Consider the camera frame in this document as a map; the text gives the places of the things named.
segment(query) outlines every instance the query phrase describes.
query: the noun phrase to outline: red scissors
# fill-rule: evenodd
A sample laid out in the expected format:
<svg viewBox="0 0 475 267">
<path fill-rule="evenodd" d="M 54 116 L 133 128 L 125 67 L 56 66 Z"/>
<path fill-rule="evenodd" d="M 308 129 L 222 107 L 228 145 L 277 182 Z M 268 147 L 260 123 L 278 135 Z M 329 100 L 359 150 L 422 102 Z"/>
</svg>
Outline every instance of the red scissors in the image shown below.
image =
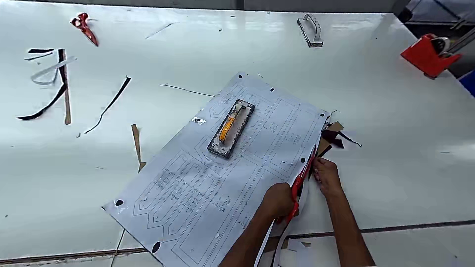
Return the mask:
<svg viewBox="0 0 475 267">
<path fill-rule="evenodd" d="M 86 37 L 95 45 L 95 46 L 99 46 L 99 42 L 97 42 L 97 39 L 95 38 L 95 35 L 94 33 L 92 33 L 91 29 L 89 28 L 89 26 L 87 25 L 86 23 L 86 19 L 87 19 L 88 15 L 87 13 L 81 13 L 77 16 L 77 19 L 74 18 L 72 21 L 71 21 L 71 24 L 74 25 L 74 27 L 80 29 L 84 35 L 86 35 Z"/>
<path fill-rule="evenodd" d="M 287 215 L 287 218 L 285 219 L 285 222 L 287 224 L 289 224 L 290 220 L 292 220 L 292 218 L 297 214 L 298 207 L 299 207 L 298 201 L 300 198 L 300 194 L 302 193 L 302 186 L 304 185 L 305 178 L 308 176 L 308 172 L 310 171 L 310 166 L 312 165 L 312 162 L 314 161 L 316 150 L 317 150 L 316 145 L 314 145 L 312 154 L 310 154 L 310 158 L 307 160 L 307 164 L 302 169 L 302 171 L 297 175 L 297 178 L 292 184 L 292 198 L 294 199 L 294 208 L 292 209 L 290 214 Z"/>
</svg>

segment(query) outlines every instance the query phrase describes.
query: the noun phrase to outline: cardboard strip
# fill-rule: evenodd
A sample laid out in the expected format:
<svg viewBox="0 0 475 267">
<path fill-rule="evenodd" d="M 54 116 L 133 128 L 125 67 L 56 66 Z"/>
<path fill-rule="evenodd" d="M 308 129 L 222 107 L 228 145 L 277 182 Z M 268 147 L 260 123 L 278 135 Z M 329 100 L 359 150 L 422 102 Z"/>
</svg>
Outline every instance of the cardboard strip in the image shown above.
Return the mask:
<svg viewBox="0 0 475 267">
<path fill-rule="evenodd" d="M 94 128 L 96 128 L 99 123 L 101 123 L 102 121 L 102 116 L 104 116 L 104 113 L 106 113 L 106 111 L 112 106 L 112 104 L 114 104 L 114 102 L 119 98 L 120 94 L 122 94 L 123 90 L 127 87 L 127 85 L 129 84 L 130 82 L 130 77 L 127 77 L 124 81 L 124 83 L 122 84 L 122 87 L 120 88 L 119 92 L 117 92 L 117 94 L 115 95 L 114 99 L 112 99 L 112 102 L 105 108 L 105 110 L 101 113 L 101 116 L 99 118 L 99 121 L 97 122 L 96 125 L 94 125 L 94 127 L 92 127 L 90 130 L 86 131 L 84 134 L 94 130 Z"/>
<path fill-rule="evenodd" d="M 66 58 L 66 52 L 64 49 L 60 49 L 58 51 L 59 60 L 64 61 Z M 66 65 L 59 67 L 59 74 L 61 75 L 61 80 L 63 81 L 63 85 L 66 86 L 64 90 L 64 102 L 66 105 L 66 116 L 64 118 L 64 124 L 69 125 L 71 124 L 71 106 L 69 105 L 69 85 L 67 83 L 67 72 L 66 72 Z"/>
<path fill-rule="evenodd" d="M 137 151 L 137 158 L 139 159 L 139 172 L 140 172 L 147 163 L 142 162 L 142 159 L 140 157 L 140 135 L 139 135 L 139 129 L 137 129 L 136 124 L 132 124 L 132 134 L 133 134 L 133 141 L 135 143 L 135 151 Z"/>
<path fill-rule="evenodd" d="M 58 61 L 60 63 L 64 62 L 64 58 L 65 58 L 65 51 L 64 51 L 64 49 L 60 49 L 58 51 Z M 66 71 L 66 69 L 63 68 L 64 66 L 65 66 L 65 64 L 62 65 L 61 67 L 59 67 L 59 72 L 61 73 L 61 79 L 63 79 L 63 74 L 62 73 Z M 28 121 L 28 120 L 32 120 L 32 119 L 36 119 L 36 118 L 40 117 L 45 111 L 47 111 L 63 95 L 63 93 L 66 91 L 66 89 L 67 89 L 67 83 L 65 83 L 65 80 L 63 80 L 63 85 L 60 87 L 58 93 L 56 93 L 55 98 L 53 98 L 53 100 L 51 100 L 51 102 L 47 106 L 45 106 L 44 108 L 42 108 L 40 111 L 38 111 L 37 113 L 35 113 L 33 115 L 17 117 L 17 119 Z"/>
</svg>

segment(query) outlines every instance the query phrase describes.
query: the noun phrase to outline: paper scrap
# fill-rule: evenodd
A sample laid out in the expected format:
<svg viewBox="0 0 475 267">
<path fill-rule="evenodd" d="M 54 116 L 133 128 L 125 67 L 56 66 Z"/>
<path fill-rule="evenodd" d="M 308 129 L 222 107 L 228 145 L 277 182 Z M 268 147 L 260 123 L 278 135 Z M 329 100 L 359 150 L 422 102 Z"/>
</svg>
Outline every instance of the paper scrap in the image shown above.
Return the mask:
<svg viewBox="0 0 475 267">
<path fill-rule="evenodd" d="M 33 75 L 31 76 L 31 81 L 33 81 L 33 82 L 34 82 L 35 84 L 37 84 L 37 85 L 42 85 L 42 86 L 47 86 L 47 85 L 53 84 L 53 83 L 56 81 L 56 77 L 57 77 L 57 75 L 58 75 L 58 71 L 57 71 L 57 70 L 58 70 L 60 67 L 66 65 L 66 64 L 68 64 L 68 63 L 71 63 L 71 62 L 75 61 L 76 59 L 77 59 L 77 58 L 75 58 L 75 57 L 70 57 L 70 58 L 68 58 L 67 60 L 60 61 L 60 62 L 59 62 L 58 64 L 56 64 L 56 65 L 53 65 L 53 66 L 48 67 L 48 68 L 46 68 L 46 69 L 44 69 L 44 70 L 38 71 L 37 73 L 35 73 L 35 74 L 33 74 Z M 51 81 L 48 81 L 48 82 L 39 82 L 39 81 L 36 80 L 36 79 L 38 79 L 39 77 L 41 77 L 41 76 L 43 76 L 43 75 L 45 75 L 45 74 L 47 74 L 47 73 L 53 72 L 53 71 L 55 72 L 55 75 L 54 75 L 54 77 L 53 77 L 53 79 L 52 79 Z"/>
<path fill-rule="evenodd" d="M 104 116 L 104 113 L 112 106 L 112 104 L 114 104 L 114 102 L 119 98 L 120 94 L 122 94 L 123 90 L 127 87 L 127 85 L 129 84 L 130 82 L 130 77 L 126 77 L 124 83 L 122 84 L 121 88 L 119 89 L 119 92 L 117 92 L 117 94 L 114 96 L 114 98 L 112 99 L 112 101 L 109 103 L 109 105 L 105 108 L 105 110 L 101 113 L 101 116 L 99 117 L 99 121 L 97 122 L 96 125 L 94 125 L 94 127 L 92 127 L 91 129 L 89 129 L 88 131 L 86 131 L 84 134 L 94 130 L 94 128 L 96 128 L 99 123 L 101 123 L 102 121 L 102 116 Z"/>
<path fill-rule="evenodd" d="M 227 160 L 207 146 L 238 98 L 256 108 Z M 267 189 L 292 184 L 305 166 L 326 120 L 320 114 L 329 115 L 238 73 L 195 115 L 206 123 L 188 121 L 117 196 L 122 211 L 112 201 L 104 210 L 147 250 L 161 242 L 153 256 L 164 266 L 217 267 Z"/>
</svg>

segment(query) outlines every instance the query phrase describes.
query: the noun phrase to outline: cutting table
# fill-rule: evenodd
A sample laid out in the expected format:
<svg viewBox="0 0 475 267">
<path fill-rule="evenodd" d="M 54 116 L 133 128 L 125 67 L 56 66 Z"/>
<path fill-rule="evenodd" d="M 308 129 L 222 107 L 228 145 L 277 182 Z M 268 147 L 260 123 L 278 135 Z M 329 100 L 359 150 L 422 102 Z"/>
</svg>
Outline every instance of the cutting table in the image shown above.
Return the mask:
<svg viewBox="0 0 475 267">
<path fill-rule="evenodd" d="M 82 12 L 99 47 L 69 23 Z M 213 95 L 238 71 L 336 110 L 331 121 L 362 148 L 345 143 L 326 158 L 361 229 L 475 223 L 474 98 L 448 71 L 430 80 L 399 55 L 416 38 L 393 14 L 314 13 L 321 48 L 307 46 L 304 14 L 0 1 L 0 263 L 73 253 L 110 266 L 117 251 L 143 252 L 100 208 L 137 173 L 130 125 L 149 161 L 211 99 L 161 85 Z M 58 90 L 31 82 L 57 58 L 25 61 L 30 48 L 78 58 L 67 65 L 70 125 L 63 98 L 38 119 L 16 119 Z M 332 232 L 312 185 L 295 237 Z"/>
</svg>

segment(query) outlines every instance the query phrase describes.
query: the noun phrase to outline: leather scrap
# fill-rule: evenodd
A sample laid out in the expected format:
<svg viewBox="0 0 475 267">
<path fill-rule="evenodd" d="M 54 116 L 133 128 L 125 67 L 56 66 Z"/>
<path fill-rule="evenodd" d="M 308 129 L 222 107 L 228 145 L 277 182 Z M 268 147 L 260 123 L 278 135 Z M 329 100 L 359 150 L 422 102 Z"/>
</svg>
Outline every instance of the leather scrap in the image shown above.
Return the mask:
<svg viewBox="0 0 475 267">
<path fill-rule="evenodd" d="M 65 50 L 60 49 L 58 51 L 58 62 L 61 63 L 62 61 L 64 61 L 65 57 L 66 57 Z M 60 87 L 59 91 L 56 93 L 55 98 L 53 98 L 53 100 L 51 100 L 51 102 L 47 106 L 45 106 L 44 108 L 42 108 L 40 111 L 36 112 L 35 114 L 30 115 L 30 116 L 17 117 L 17 119 L 28 121 L 28 120 L 32 120 L 32 119 L 36 119 L 40 117 L 64 94 L 64 92 L 67 90 L 66 66 L 63 65 L 59 67 L 59 72 L 61 74 L 61 79 L 63 80 L 63 85 Z"/>
<path fill-rule="evenodd" d="M 335 122 L 331 124 L 329 127 L 327 127 L 324 131 L 326 130 L 339 132 L 343 130 L 343 126 L 339 122 Z M 318 148 L 317 148 L 317 158 L 323 157 L 323 155 L 325 155 L 325 153 L 327 153 L 331 148 L 332 148 L 331 142 L 324 139 L 323 137 L 320 137 L 320 142 L 318 143 Z"/>
<path fill-rule="evenodd" d="M 127 87 L 127 85 L 129 84 L 130 82 L 130 77 L 126 77 L 125 81 L 123 82 L 122 86 L 120 87 L 119 89 L 119 92 L 117 92 L 117 94 L 114 96 L 114 98 L 112 99 L 112 101 L 109 103 L 109 105 L 105 108 L 105 110 L 101 113 L 101 116 L 99 117 L 99 121 L 96 123 L 96 125 L 94 125 L 94 127 L 92 127 L 91 129 L 87 130 L 84 134 L 94 130 L 94 128 L 96 128 L 102 121 L 102 116 L 104 116 L 104 113 L 106 113 L 106 111 L 112 106 L 112 104 L 114 104 L 114 102 L 119 98 L 120 94 L 122 94 L 123 90 Z"/>
<path fill-rule="evenodd" d="M 28 53 L 30 54 L 36 54 L 36 53 L 47 53 L 47 52 L 51 52 L 51 51 L 54 51 L 54 49 L 52 48 L 48 48 L 48 49 L 36 49 L 36 48 L 32 48 L 28 51 Z"/>
</svg>

